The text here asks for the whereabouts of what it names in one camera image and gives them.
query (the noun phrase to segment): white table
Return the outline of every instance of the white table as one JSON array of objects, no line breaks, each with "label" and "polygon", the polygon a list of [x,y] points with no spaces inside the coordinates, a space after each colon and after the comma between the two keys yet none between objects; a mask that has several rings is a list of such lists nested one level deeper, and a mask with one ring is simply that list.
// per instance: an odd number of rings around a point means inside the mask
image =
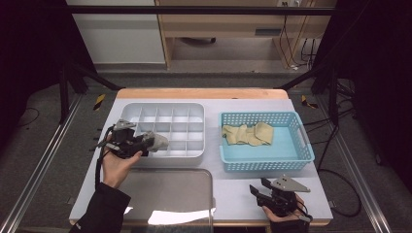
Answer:
[{"label": "white table", "polygon": [[[233,111],[294,111],[292,101],[283,90],[264,89],[124,89],[114,102],[103,128],[104,132],[120,118],[124,106],[130,103],[199,103],[205,110],[205,151],[202,162],[195,168],[208,170],[213,178],[213,196],[216,211],[215,226],[268,226],[266,215],[257,205],[256,197],[250,193],[249,184],[261,193],[270,194],[263,187],[260,178],[271,181],[283,174],[309,187],[311,192],[297,194],[305,201],[309,214],[314,218],[312,225],[326,225],[333,219],[330,207],[312,163],[300,171],[276,171],[253,173],[227,173],[223,169],[219,144],[219,113]],[[94,192],[95,162],[99,150],[93,156],[79,197],[69,219],[76,221],[85,212]]]}]

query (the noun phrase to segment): wire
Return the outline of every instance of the wire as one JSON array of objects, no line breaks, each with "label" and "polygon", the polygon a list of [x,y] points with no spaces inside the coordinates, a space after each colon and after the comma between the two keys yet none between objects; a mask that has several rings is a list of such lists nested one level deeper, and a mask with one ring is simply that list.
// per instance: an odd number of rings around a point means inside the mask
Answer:
[{"label": "wire", "polygon": [[337,91],[338,91],[339,93],[341,93],[341,94],[343,94],[343,95],[346,95],[346,96],[350,96],[350,97],[354,97],[354,96],[355,96],[355,92],[354,92],[351,88],[347,87],[346,85],[338,82],[338,83],[337,83],[337,87],[338,87],[338,88],[337,88]]},{"label": "wire", "polygon": [[317,144],[322,144],[322,143],[327,143],[327,141],[321,141],[321,142],[316,142],[316,143],[311,143],[311,145],[317,145]]},{"label": "wire", "polygon": [[[114,126],[110,126],[106,130],[104,138],[103,138],[103,142],[107,141],[109,133],[113,131],[113,127]],[[95,174],[94,174],[94,188],[95,189],[97,189],[98,185],[100,184],[100,171],[101,171],[101,167],[102,167],[102,163],[103,163],[103,157],[106,156],[106,154],[109,152],[109,151],[106,151],[105,153],[103,153],[104,148],[105,148],[105,146],[102,146],[100,148],[100,155],[99,155],[99,158],[97,158],[97,161],[96,161],[96,171],[95,171]]]},{"label": "wire", "polygon": [[310,64],[310,67],[308,67],[309,70],[312,69],[312,65],[313,65],[313,61],[314,61],[312,56],[316,56],[316,54],[313,53],[313,48],[314,48],[315,45],[316,45],[316,40],[313,39],[312,40],[312,48],[310,49],[310,55],[309,55],[309,61],[308,61],[308,65]]},{"label": "wire", "polygon": [[302,205],[303,209],[305,209],[305,213],[308,214],[308,208],[305,206],[305,204],[301,203],[300,201],[297,202],[300,203],[300,205]]},{"label": "wire", "polygon": [[351,98],[349,98],[349,99],[343,99],[343,100],[341,100],[341,101],[339,101],[339,102],[337,103],[337,106],[340,108],[340,105],[341,105],[343,102],[346,102],[346,101],[349,101],[349,102],[352,103],[352,99],[351,99]]},{"label": "wire", "polygon": [[110,152],[110,151],[107,150],[107,151],[103,154],[103,157],[106,156],[109,152]]},{"label": "wire", "polygon": [[30,121],[28,121],[27,123],[24,123],[24,124],[19,124],[19,125],[17,125],[17,127],[23,127],[23,126],[26,126],[26,125],[29,125],[29,124],[33,123],[40,115],[40,112],[35,108],[27,108],[26,111],[27,110],[34,110],[37,113],[37,115],[32,120],[30,120]]},{"label": "wire", "polygon": [[[343,116],[347,115],[348,113],[350,113],[353,109],[354,109],[354,108],[350,108],[350,109],[348,109],[348,110],[342,111],[342,112],[340,112],[338,115],[339,115],[340,117],[343,117]],[[308,125],[317,124],[317,123],[321,123],[321,122],[329,121],[329,120],[330,120],[330,117],[324,118],[324,119],[320,119],[320,120],[316,120],[316,121],[309,122],[309,123],[304,123],[303,125],[304,125],[304,126],[308,126]]]},{"label": "wire", "polygon": [[340,214],[340,215],[345,216],[345,217],[354,217],[354,216],[357,216],[357,215],[361,212],[361,197],[360,197],[360,195],[358,194],[358,192],[357,192],[357,190],[355,189],[355,187],[351,184],[351,182],[349,182],[348,179],[346,179],[345,177],[343,177],[343,176],[340,175],[339,173],[333,172],[333,171],[328,170],[328,169],[318,169],[318,173],[320,173],[320,172],[330,173],[330,174],[333,174],[333,175],[335,175],[336,177],[342,179],[345,183],[348,184],[348,186],[349,186],[352,190],[354,190],[355,195],[357,196],[357,199],[358,199],[357,209],[356,209],[353,213],[347,214],[347,213],[343,213],[343,212],[341,212],[341,211],[338,211],[336,208],[331,208],[331,209],[332,209],[334,212],[336,212],[337,214]]},{"label": "wire", "polygon": [[287,19],[288,19],[288,16],[285,16],[284,25],[283,25],[283,27],[282,27],[282,32],[281,32],[281,35],[279,36],[279,47],[280,47],[280,49],[281,49],[281,52],[282,52],[283,56],[285,57],[285,60],[286,60],[287,65],[288,65],[289,67],[292,67],[292,66],[290,65],[290,63],[288,62],[287,57],[286,57],[286,54],[285,54],[285,52],[284,52],[284,50],[283,50],[283,48],[282,48],[282,36],[283,36],[283,34],[284,34],[284,32],[285,32],[286,41],[288,42],[288,46],[289,46],[289,52],[291,53],[291,59],[292,59],[292,61],[296,64],[295,66],[305,65],[304,63],[303,63],[303,64],[298,63],[298,62],[296,62],[296,61],[293,59],[292,47],[291,47],[291,43],[289,42],[288,32],[287,32],[287,30],[286,30],[286,22],[287,22]]},{"label": "wire", "polygon": [[323,169],[323,168],[321,168],[321,167],[322,167],[322,163],[323,163],[324,158],[325,158],[325,155],[326,155],[327,148],[329,147],[329,144],[330,144],[332,138],[334,138],[334,136],[336,135],[338,128],[339,128],[339,127],[338,127],[337,125],[335,125],[335,126],[333,127],[333,130],[332,130],[331,134],[329,135],[328,140],[326,141],[326,145],[325,145],[325,148],[324,148],[324,152],[322,153],[321,159],[320,159],[320,161],[319,161],[319,163],[318,163],[317,172],[318,172],[318,174],[321,173],[321,172],[331,173],[331,174],[337,176],[338,178],[342,179],[345,183],[347,183],[347,184],[349,185],[349,187],[350,187],[352,190],[354,190],[355,195],[357,196],[357,199],[358,199],[358,206],[357,206],[357,209],[355,210],[354,213],[347,214],[347,213],[340,212],[340,211],[336,210],[335,208],[332,208],[332,210],[333,210],[334,212],[336,212],[337,214],[340,214],[340,215],[345,216],[345,217],[354,217],[354,216],[357,216],[357,215],[361,212],[361,198],[360,198],[357,190],[355,189],[355,187],[354,187],[345,177],[343,177],[342,175],[338,174],[337,172],[334,172],[334,171],[331,171],[331,170],[328,170],[328,169]]},{"label": "wire", "polygon": [[[300,60],[302,60],[302,61],[306,61],[306,68],[308,69],[308,70],[311,70],[312,69],[312,56],[310,55],[310,54],[304,54],[303,53],[303,51],[304,51],[304,49],[305,49],[305,47],[306,47],[306,42],[307,42],[307,38],[305,39],[305,42],[303,43],[303,46],[302,46],[302,50],[300,51]],[[307,56],[307,55],[309,55],[309,59],[305,59],[303,56]]]},{"label": "wire", "polygon": [[311,60],[313,60],[313,59],[312,59],[312,56],[316,56],[316,54],[313,53],[313,50],[315,49],[315,46],[316,46],[316,39],[312,39],[312,46],[311,46],[311,51],[310,51],[310,53],[305,53],[305,52],[304,52],[304,51],[305,51],[305,48],[306,48],[306,43],[307,43],[307,41],[308,41],[308,38],[305,39],[305,41],[303,42],[303,45],[302,45],[302,49],[300,50],[300,59],[301,59],[302,61],[311,61]]},{"label": "wire", "polygon": [[325,123],[323,123],[323,124],[321,124],[321,125],[319,125],[319,126],[317,126],[317,127],[315,127],[315,128],[312,128],[312,129],[310,129],[310,130],[307,130],[306,133],[310,133],[310,132],[314,131],[315,129],[322,128],[322,127],[324,127],[324,126],[327,125],[327,124],[329,124],[329,118],[327,119],[327,121],[326,121]]},{"label": "wire", "polygon": [[335,133],[337,132],[338,129],[339,129],[339,126],[335,125],[333,127],[332,133],[329,135],[329,138],[327,139],[326,146],[324,148],[324,152],[322,152],[321,159],[319,160],[319,163],[318,163],[318,169],[317,169],[318,172],[319,172],[319,169],[322,167],[322,163],[324,162],[324,158],[325,158],[325,155],[326,155],[327,148],[329,147],[329,144],[330,144],[332,138],[335,136]]}]

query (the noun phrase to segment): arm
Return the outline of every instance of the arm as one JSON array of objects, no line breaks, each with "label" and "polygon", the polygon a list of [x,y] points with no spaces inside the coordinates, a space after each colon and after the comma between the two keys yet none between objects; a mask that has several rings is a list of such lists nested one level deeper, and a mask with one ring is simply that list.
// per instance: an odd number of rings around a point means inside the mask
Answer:
[{"label": "arm", "polygon": [[118,190],[131,166],[142,152],[128,159],[118,158],[111,152],[103,158],[103,183],[100,183],[88,203],[86,213],[73,225],[70,233],[120,232],[124,211],[130,197]]}]

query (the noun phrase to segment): blue plastic basket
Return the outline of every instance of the blue plastic basket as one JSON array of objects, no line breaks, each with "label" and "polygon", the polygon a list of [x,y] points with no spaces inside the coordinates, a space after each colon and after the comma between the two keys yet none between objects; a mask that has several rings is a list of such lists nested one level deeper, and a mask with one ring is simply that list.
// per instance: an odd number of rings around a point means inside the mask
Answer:
[{"label": "blue plastic basket", "polygon": [[297,112],[221,113],[224,125],[252,127],[265,122],[274,127],[271,145],[229,145],[222,137],[221,159],[227,172],[300,170],[315,158]]}]

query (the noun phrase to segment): beige cloth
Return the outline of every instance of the beige cloth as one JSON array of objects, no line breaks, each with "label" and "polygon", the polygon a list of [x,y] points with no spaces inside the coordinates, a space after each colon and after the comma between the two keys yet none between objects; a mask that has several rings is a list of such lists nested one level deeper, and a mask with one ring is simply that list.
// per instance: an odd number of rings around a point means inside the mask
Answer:
[{"label": "beige cloth", "polygon": [[271,145],[274,128],[264,122],[258,122],[248,128],[246,124],[239,127],[224,125],[222,136],[226,137],[229,145],[249,144],[251,146]]}]

